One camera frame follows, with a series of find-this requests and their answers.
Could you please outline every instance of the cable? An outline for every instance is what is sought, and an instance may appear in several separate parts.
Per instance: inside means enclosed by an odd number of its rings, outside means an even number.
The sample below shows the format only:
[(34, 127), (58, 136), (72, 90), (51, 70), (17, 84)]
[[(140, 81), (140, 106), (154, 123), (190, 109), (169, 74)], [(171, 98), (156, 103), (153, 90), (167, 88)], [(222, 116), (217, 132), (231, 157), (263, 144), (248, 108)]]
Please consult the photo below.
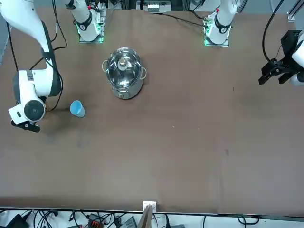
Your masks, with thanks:
[(256, 225), (257, 223), (259, 223), (259, 221), (260, 221), (260, 218), (256, 218), (257, 220), (255, 221), (255, 222), (246, 222), (246, 219), (245, 219), (245, 217), (244, 216), (242, 216), (242, 215), (237, 215), (237, 219), (238, 219), (238, 221), (240, 222), (240, 224), (242, 224), (242, 225), (244, 225), (245, 226), (245, 228), (246, 228), (246, 225)]
[(201, 0), (200, 3), (193, 9), (196, 10), (200, 5), (202, 6), (205, 3), (206, 0)]
[(165, 214), (165, 216), (166, 216), (166, 228), (171, 228), (169, 217), (167, 214)]
[(63, 34), (63, 31), (62, 31), (62, 29), (61, 29), (61, 26), (60, 26), (59, 21), (58, 21), (58, 18), (57, 18), (56, 0), (52, 0), (52, 6), (53, 6), (53, 12), (54, 12), (54, 15), (55, 15), (56, 23), (58, 24), (60, 33), (62, 34), (62, 37), (63, 37), (63, 39), (64, 39), (64, 41), (65, 41), (66, 46), (67, 46), (67, 40), (66, 40), (66, 38), (65, 38), (65, 35)]
[(33, 210), (26, 210), (25, 212), (23, 212), (22, 214), (21, 214), (21, 216), (23, 216), (25, 213), (27, 213), (28, 211), (33, 211)]
[(205, 221), (206, 221), (206, 217), (207, 217), (207, 216), (205, 216), (205, 217), (204, 217), (204, 220), (203, 220), (203, 226), (202, 226), (202, 228), (205, 228)]
[(41, 212), (39, 211), (39, 214), (42, 216), (40, 222), (41, 221), (43, 221), (43, 222), (41, 223), (40, 228), (45, 227), (45, 222), (47, 222), (47, 227), (48, 228), (52, 228), (51, 224), (47, 220), (48, 217), (52, 214), (52, 211), (48, 211), (46, 214), (44, 213), (44, 211), (41, 211)]
[(279, 52), (280, 52), (280, 50), (281, 50), (281, 47), (282, 47), (282, 45), (279, 47), (279, 49), (278, 49), (278, 51), (277, 51), (277, 54), (276, 54), (275, 58), (279, 55)]
[[(127, 213), (124, 213), (124, 214), (118, 216), (116, 219), (120, 219), (120, 218), (121, 218), (122, 216), (124, 216), (125, 214), (127, 214)], [(107, 228), (111, 227), (114, 223), (115, 223), (115, 219), (114, 219), (114, 222), (112, 222), (109, 226), (107, 226)]]
[(266, 37), (266, 32), (267, 32), (267, 29), (272, 21), (272, 19), (274, 18), (276, 12), (279, 10), (280, 6), (282, 5), (282, 3), (284, 2), (285, 0), (281, 0), (278, 4), (278, 6), (276, 7), (276, 9), (274, 10), (274, 12), (272, 13), (269, 21), (267, 22), (266, 24), (266, 27), (265, 27), (265, 30), (264, 30), (264, 33), (263, 33), (263, 38), (262, 38), (262, 49), (263, 49), (263, 54), (264, 54), (264, 57), (266, 58), (266, 60), (271, 63), (274, 67), (276, 67), (277, 69), (281, 69), (281, 70), (284, 70), (286, 72), (286, 70), (288, 70), (287, 72), (292, 72), (292, 70), (290, 70), (289, 68), (286, 68), (286, 67), (283, 67), (283, 66), (279, 66), (277, 64), (275, 64), (273, 61), (271, 61), (269, 59), (269, 57), (267, 56), (266, 54), (266, 51), (265, 51), (265, 37)]
[(215, 12), (218, 8), (220, 7), (220, 5), (218, 7), (215, 8), (215, 10), (213, 12)]
[(81, 226), (79, 226), (79, 224), (78, 224), (77, 221), (76, 221), (75, 213), (76, 213), (76, 211), (73, 210), (73, 211), (72, 211), (72, 214), (70, 215), (69, 222), (72, 221), (72, 220), (74, 220), (76, 226), (77, 226), (78, 228), (82, 228)]
[(54, 110), (57, 108), (57, 105), (58, 105), (58, 103), (59, 103), (59, 101), (60, 101), (60, 98), (61, 98), (61, 95), (62, 95), (62, 91), (63, 91), (63, 79), (62, 79), (62, 76), (60, 75), (60, 73), (58, 72), (58, 70), (57, 70), (57, 69), (54, 69), (54, 67), (52, 66), (52, 64), (50, 64), (50, 63), (48, 62), (47, 59), (45, 59), (45, 60), (46, 60), (46, 63), (49, 64), (49, 65), (53, 68), (53, 70), (56, 71), (56, 73), (59, 75), (60, 80), (61, 80), (61, 91), (60, 91), (58, 100), (57, 100), (55, 106), (54, 106), (51, 110), (49, 110), (49, 112), (52, 112), (52, 111), (54, 111)]
[[(60, 47), (54, 48), (53, 51), (56, 51), (56, 50), (62, 49), (62, 48), (67, 48), (67, 46), (60, 46)], [(38, 63), (40, 63), (42, 60), (43, 60), (43, 58), (40, 58), (40, 59), (39, 59), (39, 60), (30, 68), (30, 70), (34, 69), (34, 67), (37, 66)]]
[(197, 13), (196, 12), (194, 12), (193, 10), (188, 10), (188, 12), (191, 12), (191, 13), (193, 13), (198, 19), (201, 19), (201, 20), (204, 20), (206, 17), (200, 17), (199, 15), (197, 15)]
[(172, 18), (175, 18), (175, 19), (177, 19), (177, 20), (182, 20), (182, 21), (185, 21), (185, 22), (190, 23), (190, 24), (193, 24), (193, 25), (197, 25), (197, 26), (202, 26), (202, 27), (208, 28), (207, 25), (201, 25), (201, 24), (198, 24), (198, 23), (195, 23), (195, 22), (192, 22), (192, 21), (188, 21), (188, 20), (185, 20), (185, 19), (182, 19), (182, 18), (178, 18), (178, 17), (173, 16), (173, 15), (170, 15), (170, 14), (161, 14), (161, 15), (165, 15), (165, 16), (168, 16), (168, 17), (172, 17)]
[(154, 216), (154, 219), (155, 219), (155, 222), (156, 222), (156, 226), (157, 226), (157, 228), (159, 228), (155, 214), (153, 214), (153, 216)]
[(6, 26), (7, 26), (8, 34), (9, 34), (10, 49), (11, 49), (11, 52), (12, 52), (12, 54), (13, 54), (13, 58), (14, 58), (14, 62), (15, 62), (16, 71), (18, 71), (17, 61), (16, 61), (15, 52), (14, 52), (14, 48), (13, 48), (13, 43), (11, 42), (10, 25), (9, 25), (7, 22), (6, 22)]

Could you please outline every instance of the table surface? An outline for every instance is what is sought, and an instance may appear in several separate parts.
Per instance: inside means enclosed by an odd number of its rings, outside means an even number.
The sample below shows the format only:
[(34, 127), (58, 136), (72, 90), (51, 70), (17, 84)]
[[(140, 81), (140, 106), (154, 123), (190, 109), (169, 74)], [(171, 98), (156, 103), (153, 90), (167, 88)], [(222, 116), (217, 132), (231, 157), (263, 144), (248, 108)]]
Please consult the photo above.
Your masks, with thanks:
[[(38, 11), (53, 36), (51, 8)], [(160, 211), (302, 215), (304, 91), (275, 78), (258, 85), (269, 16), (237, 14), (230, 47), (219, 48), (203, 46), (200, 27), (116, 10), (97, 45), (78, 44), (72, 15), (58, 9), (68, 40), (56, 51), (64, 91), (40, 133), (10, 125), (9, 47), (0, 67), (0, 204), (141, 210), (153, 200)], [(275, 17), (270, 57), (293, 27), (285, 15)], [(12, 40), (19, 68), (29, 69), (40, 58), (38, 43), (14, 29)], [(53, 47), (62, 45), (58, 36)], [(101, 70), (120, 47), (136, 50), (148, 71), (131, 100), (116, 98)], [(69, 113), (76, 99), (85, 118)]]

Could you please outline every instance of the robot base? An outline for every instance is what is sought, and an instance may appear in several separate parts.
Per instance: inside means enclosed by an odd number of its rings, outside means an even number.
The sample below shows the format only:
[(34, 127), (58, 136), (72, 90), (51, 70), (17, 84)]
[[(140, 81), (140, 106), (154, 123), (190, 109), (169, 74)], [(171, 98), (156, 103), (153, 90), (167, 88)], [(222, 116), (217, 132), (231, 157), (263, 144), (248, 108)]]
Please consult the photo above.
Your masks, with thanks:
[[(204, 25), (207, 25), (209, 28), (212, 25), (212, 18), (208, 16), (205, 20), (203, 20)], [(214, 44), (211, 42), (211, 40), (207, 37), (207, 34), (209, 33), (209, 28), (204, 28), (204, 46), (217, 46), (217, 47), (229, 47), (229, 34), (227, 36), (226, 41), (223, 44)]]

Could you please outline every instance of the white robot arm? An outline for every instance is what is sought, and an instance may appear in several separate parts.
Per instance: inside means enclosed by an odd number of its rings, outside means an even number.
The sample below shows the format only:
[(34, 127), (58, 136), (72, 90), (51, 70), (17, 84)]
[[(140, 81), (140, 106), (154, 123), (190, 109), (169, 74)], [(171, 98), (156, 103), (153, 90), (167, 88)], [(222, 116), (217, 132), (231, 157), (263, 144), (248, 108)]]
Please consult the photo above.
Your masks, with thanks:
[(235, 0), (221, 0), (219, 8), (210, 16), (212, 18), (212, 25), (206, 34), (212, 43), (221, 45), (226, 41), (237, 9), (238, 6)]
[(89, 10), (85, 0), (65, 0), (65, 5), (73, 14), (81, 38), (86, 42), (93, 41), (101, 34), (100, 13)]
[(11, 26), (36, 39), (42, 47), (47, 68), (16, 73), (13, 90), (18, 104), (9, 109), (13, 126), (38, 132), (40, 128), (34, 123), (45, 114), (46, 97), (57, 96), (62, 89), (48, 30), (39, 19), (32, 0), (2, 0), (0, 13)]

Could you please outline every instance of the blue paper cup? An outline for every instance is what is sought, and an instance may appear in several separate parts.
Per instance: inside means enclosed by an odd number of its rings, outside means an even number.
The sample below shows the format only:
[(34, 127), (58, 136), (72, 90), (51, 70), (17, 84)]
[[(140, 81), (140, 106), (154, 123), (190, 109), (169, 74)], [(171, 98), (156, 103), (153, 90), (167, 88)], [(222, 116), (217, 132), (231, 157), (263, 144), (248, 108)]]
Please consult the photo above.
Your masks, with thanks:
[(79, 118), (84, 117), (86, 114), (85, 108), (82, 106), (80, 101), (73, 101), (70, 106), (70, 111), (71, 111), (71, 114), (73, 114)]

